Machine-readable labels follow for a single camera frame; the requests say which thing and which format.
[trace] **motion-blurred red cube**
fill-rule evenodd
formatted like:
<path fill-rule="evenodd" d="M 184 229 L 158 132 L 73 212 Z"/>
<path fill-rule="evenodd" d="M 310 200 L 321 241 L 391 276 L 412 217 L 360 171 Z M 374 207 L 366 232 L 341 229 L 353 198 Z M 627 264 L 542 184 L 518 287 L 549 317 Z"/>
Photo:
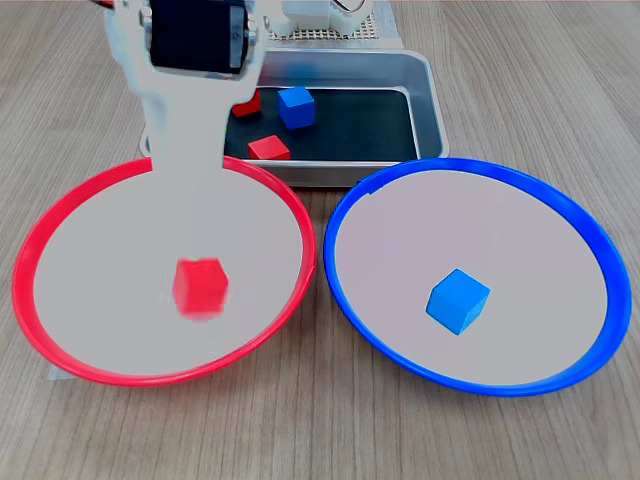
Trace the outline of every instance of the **motion-blurred red cube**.
<path fill-rule="evenodd" d="M 253 98 L 249 100 L 247 103 L 240 103 L 238 105 L 234 105 L 231 108 L 231 111 L 236 117 L 246 117 L 247 115 L 258 113 L 260 110 L 262 110 L 262 102 L 260 100 L 260 90 L 256 90 L 256 93 L 253 95 Z"/>
<path fill-rule="evenodd" d="M 252 160 L 290 160 L 291 152 L 277 135 L 261 138 L 249 144 Z"/>
<path fill-rule="evenodd" d="M 218 259 L 178 261 L 173 295 L 183 315 L 222 313 L 228 287 L 229 279 Z"/>

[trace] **wood grain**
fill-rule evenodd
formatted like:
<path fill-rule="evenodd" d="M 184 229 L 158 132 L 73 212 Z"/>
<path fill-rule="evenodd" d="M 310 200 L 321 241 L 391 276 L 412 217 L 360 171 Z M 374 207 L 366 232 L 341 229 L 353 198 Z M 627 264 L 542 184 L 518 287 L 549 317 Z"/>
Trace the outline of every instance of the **wood grain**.
<path fill-rule="evenodd" d="M 400 2 L 452 156 L 587 208 L 640 282 L 640 6 Z M 0 2 L 0 478 L 640 478 L 640 331 L 600 372 L 526 399 L 462 394 L 373 350 L 318 274 L 289 324 L 215 375 L 161 389 L 48 381 L 15 322 L 13 262 L 70 188 L 134 158 L 144 124 L 89 2 Z M 341 193 L 301 192 L 318 241 Z M 634 289 L 634 309 L 638 293 Z"/>

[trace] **metal grid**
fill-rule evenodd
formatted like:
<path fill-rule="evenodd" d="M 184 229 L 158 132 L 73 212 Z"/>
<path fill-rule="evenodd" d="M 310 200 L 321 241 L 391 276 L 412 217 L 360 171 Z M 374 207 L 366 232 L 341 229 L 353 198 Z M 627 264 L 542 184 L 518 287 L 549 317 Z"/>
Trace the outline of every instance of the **metal grid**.
<path fill-rule="evenodd" d="M 335 30 L 296 30 L 288 37 L 271 34 L 271 40 L 376 40 L 380 38 L 374 14 L 369 15 L 352 35 L 340 35 Z"/>

